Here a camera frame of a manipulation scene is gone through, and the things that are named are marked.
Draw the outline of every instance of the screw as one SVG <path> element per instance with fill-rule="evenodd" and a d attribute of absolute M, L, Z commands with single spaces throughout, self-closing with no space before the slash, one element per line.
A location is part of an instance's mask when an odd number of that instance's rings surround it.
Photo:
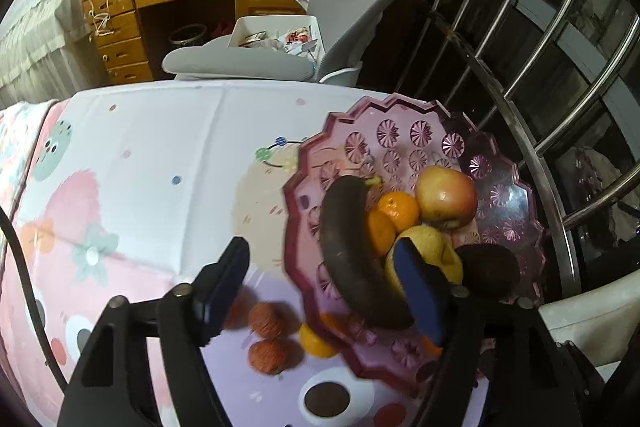
<path fill-rule="evenodd" d="M 181 282 L 180 284 L 174 286 L 174 289 L 171 290 L 171 292 L 176 297 L 185 297 L 189 295 L 192 290 L 193 288 L 191 288 L 191 285 L 188 282 Z"/>
<path fill-rule="evenodd" d="M 119 308 L 127 302 L 129 301 L 127 301 L 127 298 L 124 295 L 116 295 L 109 301 L 109 308 Z"/>
<path fill-rule="evenodd" d="M 529 299 L 529 297 L 519 297 L 518 306 L 520 306 L 523 310 L 530 310 L 533 308 L 533 301 Z"/>
<path fill-rule="evenodd" d="M 465 299 L 469 296 L 469 290 L 465 286 L 453 286 L 451 287 L 451 295 L 460 299 Z"/>

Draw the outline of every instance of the black cable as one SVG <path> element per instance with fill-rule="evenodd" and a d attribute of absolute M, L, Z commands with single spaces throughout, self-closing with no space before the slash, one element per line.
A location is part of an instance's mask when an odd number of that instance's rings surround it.
<path fill-rule="evenodd" d="M 24 294 L 24 300 L 27 302 L 27 309 L 29 310 L 29 315 L 31 317 L 31 322 L 33 323 L 33 329 L 36 332 L 36 337 L 38 338 L 38 343 L 40 344 L 40 349 L 44 353 L 44 358 L 47 360 L 47 365 L 53 374 L 53 378 L 56 379 L 56 382 L 64 393 L 66 391 L 65 375 L 62 374 L 58 361 L 56 360 L 56 357 L 53 356 L 53 351 L 49 344 L 47 333 L 44 331 L 40 312 L 38 311 L 38 305 L 36 304 L 36 298 L 33 295 L 33 287 L 31 286 L 27 261 L 24 259 L 24 252 L 20 246 L 20 240 L 18 240 L 14 226 L 12 225 L 11 220 L 6 217 L 2 206 L 0 206 L 0 229 L 2 229 L 2 233 L 4 233 L 7 243 L 9 244 L 11 251 L 14 253 L 15 266 L 18 269 L 18 276 L 20 276 L 22 293 Z"/>

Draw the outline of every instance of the cloth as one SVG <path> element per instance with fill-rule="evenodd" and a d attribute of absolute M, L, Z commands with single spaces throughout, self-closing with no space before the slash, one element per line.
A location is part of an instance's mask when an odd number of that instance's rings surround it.
<path fill-rule="evenodd" d="M 17 208 L 36 140 L 52 103 L 22 102 L 0 111 L 0 206 L 9 218 Z M 0 233 L 0 264 L 5 245 Z"/>
<path fill-rule="evenodd" d="M 104 84 L 81 0 L 14 0 L 0 22 L 0 107 Z"/>
<path fill-rule="evenodd" d="M 593 365 L 621 360 L 640 323 L 640 270 L 568 299 L 545 304 L 540 315 L 555 341 L 572 341 Z"/>

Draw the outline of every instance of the orange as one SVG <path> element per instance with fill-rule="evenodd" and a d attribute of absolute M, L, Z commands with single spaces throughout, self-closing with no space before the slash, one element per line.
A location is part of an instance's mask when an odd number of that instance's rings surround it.
<path fill-rule="evenodd" d="M 338 354 L 334 346 L 322 340 L 307 323 L 300 326 L 300 345 L 311 356 L 319 359 L 330 359 Z"/>
<path fill-rule="evenodd" d="M 380 198 L 378 210 L 384 212 L 396 227 L 396 232 L 410 229 L 420 217 L 420 205 L 414 197 L 406 192 L 396 190 Z"/>
<path fill-rule="evenodd" d="M 384 257 L 396 240 L 393 221 L 379 210 L 367 212 L 367 229 L 377 257 Z"/>

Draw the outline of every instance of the apple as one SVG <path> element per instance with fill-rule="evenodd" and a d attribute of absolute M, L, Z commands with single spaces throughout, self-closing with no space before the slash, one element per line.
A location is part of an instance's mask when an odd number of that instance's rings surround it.
<path fill-rule="evenodd" d="M 474 181 L 462 172 L 433 165 L 420 171 L 415 199 L 422 219 L 441 230 L 468 225 L 478 209 Z"/>
<path fill-rule="evenodd" d="M 402 232 L 396 239 L 396 243 L 403 237 L 411 239 L 425 263 L 433 264 L 440 268 L 441 272 L 444 273 L 444 277 L 450 283 L 462 284 L 462 261 L 440 230 L 426 225 L 417 225 Z M 402 289 L 394 267 L 394 248 L 386 256 L 385 274 L 391 285 L 404 295 L 404 289 Z"/>

